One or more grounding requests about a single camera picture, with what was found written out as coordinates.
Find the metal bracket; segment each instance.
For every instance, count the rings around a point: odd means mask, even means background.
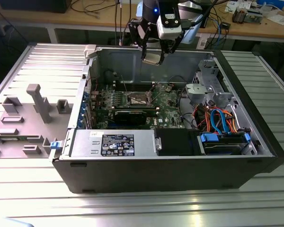
[[[64,141],[64,146],[62,149],[62,155],[63,156],[69,156],[71,153],[71,147],[74,141],[74,136],[75,136],[75,129],[69,129],[67,131],[65,141]]]
[[[84,49],[84,57],[85,57],[85,59],[89,59],[89,58],[93,57],[91,54],[96,52],[96,48],[97,48],[97,46],[93,45],[93,44],[86,45],[86,47]]]
[[[160,151],[162,150],[162,143],[161,143],[161,138],[156,138],[155,139],[155,146],[156,146],[156,150]]]

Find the black box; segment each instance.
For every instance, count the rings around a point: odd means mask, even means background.
[[[71,0],[0,0],[2,9],[65,13]]]

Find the blue latch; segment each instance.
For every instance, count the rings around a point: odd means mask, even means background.
[[[51,142],[50,148],[51,149],[62,149],[63,148],[63,140]]]
[[[248,133],[244,134],[245,139],[247,140],[247,142],[250,142],[250,135]]]
[[[217,134],[214,133],[203,133],[201,136],[201,142],[218,142],[219,141],[219,137]]]

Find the desk in background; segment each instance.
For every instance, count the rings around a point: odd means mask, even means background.
[[[98,0],[85,0],[85,5],[95,4]],[[112,5],[113,0],[108,0],[100,6],[94,6],[94,9]],[[74,6],[76,9],[82,10],[80,3]],[[235,24],[231,21],[232,14],[225,13],[224,7],[218,5],[215,7],[221,19],[231,24],[228,39],[281,42],[284,43],[284,26],[272,22],[266,18],[261,24]],[[135,17],[137,5],[132,4],[132,18]],[[49,12],[31,12],[16,10],[0,10],[1,13],[15,26],[32,26],[44,27],[47,29],[52,43],[58,43],[59,39],[55,29],[79,29],[79,30],[98,30],[98,31],[114,31],[115,30],[115,7],[99,11],[99,19],[80,13],[69,8],[66,13],[49,13]],[[117,14],[117,26],[119,27],[119,10]],[[125,27],[129,18],[129,4],[123,5],[122,10],[122,27]],[[8,24],[0,16],[0,25]],[[206,28],[200,28],[197,36],[200,37],[198,49],[205,47],[206,41],[216,32],[216,28],[212,21],[208,21]]]

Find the warning label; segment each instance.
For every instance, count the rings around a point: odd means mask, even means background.
[[[133,135],[103,135],[102,156],[134,156]]]

